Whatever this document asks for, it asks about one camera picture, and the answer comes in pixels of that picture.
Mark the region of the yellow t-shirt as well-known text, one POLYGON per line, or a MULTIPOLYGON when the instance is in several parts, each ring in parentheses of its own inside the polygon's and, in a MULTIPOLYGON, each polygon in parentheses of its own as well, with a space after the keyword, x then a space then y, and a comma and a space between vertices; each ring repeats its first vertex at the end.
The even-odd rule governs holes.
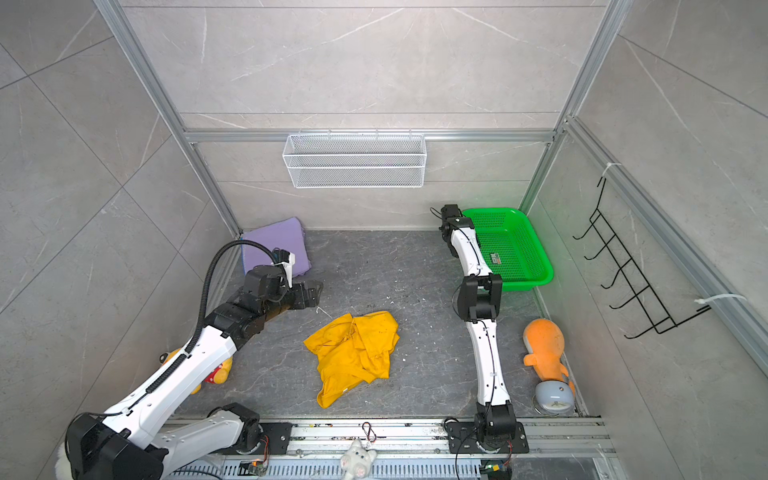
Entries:
POLYGON ((390 377, 399 324, 387 311, 341 316, 310 335, 304 345, 317 357, 322 389, 317 403, 329 408, 359 384, 390 377))

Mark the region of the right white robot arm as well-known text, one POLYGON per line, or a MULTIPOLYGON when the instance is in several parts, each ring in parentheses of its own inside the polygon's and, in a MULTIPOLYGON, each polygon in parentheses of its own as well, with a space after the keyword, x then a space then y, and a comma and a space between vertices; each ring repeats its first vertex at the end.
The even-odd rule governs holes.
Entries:
POLYGON ((442 238, 460 261, 463 272, 456 292, 455 313, 471 336, 475 359, 475 435, 484 449, 496 450, 511 441, 517 430, 497 341, 503 281, 482 256, 473 220, 456 204, 444 205, 439 216, 442 238))

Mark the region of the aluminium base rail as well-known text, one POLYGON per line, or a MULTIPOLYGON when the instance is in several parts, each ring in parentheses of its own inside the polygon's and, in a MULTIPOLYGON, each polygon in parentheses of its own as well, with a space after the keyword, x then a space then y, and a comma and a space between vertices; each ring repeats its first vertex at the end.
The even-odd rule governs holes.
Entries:
POLYGON ((596 417, 521 418, 512 437, 482 437, 470 418, 267 418, 250 453, 219 450, 173 479, 339 479, 360 442, 376 458, 371 479, 623 479, 596 417))

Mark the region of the green plastic basket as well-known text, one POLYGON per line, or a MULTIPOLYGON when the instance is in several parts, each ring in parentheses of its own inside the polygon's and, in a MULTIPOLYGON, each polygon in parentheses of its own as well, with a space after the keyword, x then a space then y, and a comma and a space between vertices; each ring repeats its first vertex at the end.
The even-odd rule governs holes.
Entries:
POLYGON ((554 269, 528 217, 511 208, 476 208, 463 214, 474 224, 480 250, 503 292, 530 291, 550 283, 554 269))

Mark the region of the small white plush toy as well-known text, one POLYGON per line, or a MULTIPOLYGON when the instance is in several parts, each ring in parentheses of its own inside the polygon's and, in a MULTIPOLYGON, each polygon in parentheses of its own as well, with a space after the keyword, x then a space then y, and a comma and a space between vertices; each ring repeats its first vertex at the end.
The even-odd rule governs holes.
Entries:
POLYGON ((371 472, 377 452, 366 449, 359 439, 355 439, 349 449, 340 459, 343 480, 359 480, 367 478, 371 472))

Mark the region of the white plush bear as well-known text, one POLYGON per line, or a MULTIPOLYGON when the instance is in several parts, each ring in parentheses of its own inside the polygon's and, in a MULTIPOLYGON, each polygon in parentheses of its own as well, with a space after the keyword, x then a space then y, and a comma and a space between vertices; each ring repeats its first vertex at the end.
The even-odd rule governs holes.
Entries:
POLYGON ((61 444, 57 450, 57 459, 54 467, 55 478, 57 480, 73 480, 73 473, 70 460, 68 459, 66 448, 61 444))

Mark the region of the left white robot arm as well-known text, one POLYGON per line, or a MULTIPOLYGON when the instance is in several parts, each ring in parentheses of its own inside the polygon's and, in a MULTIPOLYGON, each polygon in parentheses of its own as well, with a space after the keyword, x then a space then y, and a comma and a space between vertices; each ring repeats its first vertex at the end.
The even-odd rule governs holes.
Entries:
POLYGON ((59 479, 163 479, 211 452, 258 448, 259 416, 230 403, 176 430, 166 421, 196 387, 233 358, 269 320, 314 308, 323 284, 293 281, 281 266, 257 266, 226 302, 207 313, 199 336, 170 356, 140 387, 102 414, 82 413, 67 428, 58 453, 59 479))

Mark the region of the grey round plush head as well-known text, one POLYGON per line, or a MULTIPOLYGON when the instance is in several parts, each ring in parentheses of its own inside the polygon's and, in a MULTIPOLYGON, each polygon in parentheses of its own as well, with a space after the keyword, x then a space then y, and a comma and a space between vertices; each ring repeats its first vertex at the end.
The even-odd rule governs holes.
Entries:
POLYGON ((538 383, 534 391, 534 406, 538 412, 550 416, 569 415, 575 411, 576 400, 571 387, 556 380, 538 383))

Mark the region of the orange plush toy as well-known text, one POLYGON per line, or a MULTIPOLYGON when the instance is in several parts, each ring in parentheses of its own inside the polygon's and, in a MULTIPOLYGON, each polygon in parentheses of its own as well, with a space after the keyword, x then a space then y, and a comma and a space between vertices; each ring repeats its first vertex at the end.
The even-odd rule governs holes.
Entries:
POLYGON ((524 329, 523 341, 527 349, 523 358, 525 366, 532 367, 542 381, 560 381, 574 389, 571 375, 562 363, 565 338, 554 322, 543 318, 533 320, 524 329))

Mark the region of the yellow plush toy red dress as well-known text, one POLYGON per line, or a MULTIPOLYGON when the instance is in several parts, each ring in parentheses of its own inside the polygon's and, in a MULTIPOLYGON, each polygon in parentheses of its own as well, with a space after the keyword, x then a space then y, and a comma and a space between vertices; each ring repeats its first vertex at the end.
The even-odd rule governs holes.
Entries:
MULTIPOLYGON (((175 349, 169 352, 162 353, 158 361, 161 365, 166 365, 169 363, 174 362, 174 357, 180 352, 179 349, 175 349)), ((227 379, 230 376, 231 370, 233 367, 233 358, 230 357, 220 364, 218 364, 213 370, 211 370, 207 376, 193 389, 190 391, 191 395, 197 394, 203 387, 204 384, 212 384, 212 385, 220 385, 227 381, 227 379)))

